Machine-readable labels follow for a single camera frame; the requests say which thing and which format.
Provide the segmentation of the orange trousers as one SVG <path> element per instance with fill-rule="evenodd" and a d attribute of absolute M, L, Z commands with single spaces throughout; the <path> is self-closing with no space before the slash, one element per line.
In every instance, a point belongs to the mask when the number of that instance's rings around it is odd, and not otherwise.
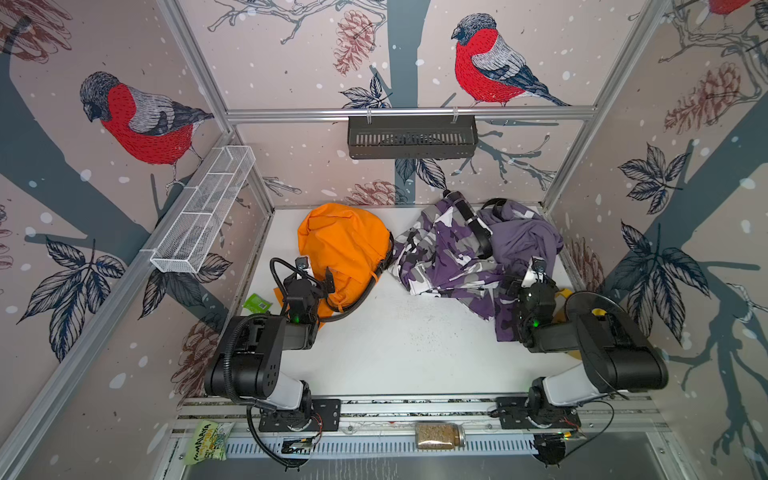
<path fill-rule="evenodd" d="M 373 270 L 386 256 L 389 234 L 392 233 L 384 222 L 373 213 L 328 203 L 312 210 L 297 230 L 299 256 L 309 258 L 311 270 L 302 271 L 294 263 L 273 258 L 270 260 L 270 273 L 275 274 L 275 265 L 281 264 L 291 274 L 305 272 L 324 286 L 325 271 L 329 267 L 335 279 L 330 300 L 344 308 L 358 299 L 372 278 Z M 284 280 L 277 282 L 275 294 L 281 302 L 281 312 L 286 314 Z M 323 300 L 319 316 L 331 315 L 334 312 Z"/>

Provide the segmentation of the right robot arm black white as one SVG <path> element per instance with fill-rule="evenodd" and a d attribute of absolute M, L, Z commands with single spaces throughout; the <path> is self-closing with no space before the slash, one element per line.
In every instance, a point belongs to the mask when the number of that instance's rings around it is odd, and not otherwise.
<path fill-rule="evenodd" d="M 518 290 L 519 341 L 532 353 L 577 351 L 578 365 L 536 379 L 526 410 L 548 426 L 566 412 L 610 394 L 661 390 L 669 381 L 664 360 L 629 314 L 608 297 L 589 291 L 565 300 L 565 320 L 556 322 L 556 284 L 549 278 Z"/>

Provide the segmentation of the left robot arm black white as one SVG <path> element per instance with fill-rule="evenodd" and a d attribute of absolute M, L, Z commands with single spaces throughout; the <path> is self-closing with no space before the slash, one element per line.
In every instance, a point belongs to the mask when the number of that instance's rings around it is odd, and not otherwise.
<path fill-rule="evenodd" d="M 256 407 L 288 429 L 305 429 L 313 421 L 308 384 L 281 372 L 285 351 L 309 350 L 320 328 L 318 308 L 327 297 L 311 275 L 306 256 L 295 259 L 291 274 L 277 279 L 281 313 L 252 313 L 232 318 L 204 375 L 208 396 Z"/>

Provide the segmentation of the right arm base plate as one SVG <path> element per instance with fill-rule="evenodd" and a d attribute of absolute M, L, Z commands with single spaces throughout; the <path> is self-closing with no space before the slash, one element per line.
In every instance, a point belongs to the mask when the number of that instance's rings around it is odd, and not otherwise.
<path fill-rule="evenodd" d="M 581 427 L 575 407 L 552 406 L 546 400 L 532 405 L 522 394 L 497 397 L 489 415 L 499 419 L 504 430 L 575 430 Z"/>

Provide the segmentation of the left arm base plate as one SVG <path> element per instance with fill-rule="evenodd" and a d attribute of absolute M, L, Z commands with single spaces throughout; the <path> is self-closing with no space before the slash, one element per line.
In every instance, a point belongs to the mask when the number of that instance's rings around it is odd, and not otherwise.
<path fill-rule="evenodd" d="M 260 433 L 336 432 L 341 417 L 340 399 L 312 399 L 295 410 L 260 412 Z"/>

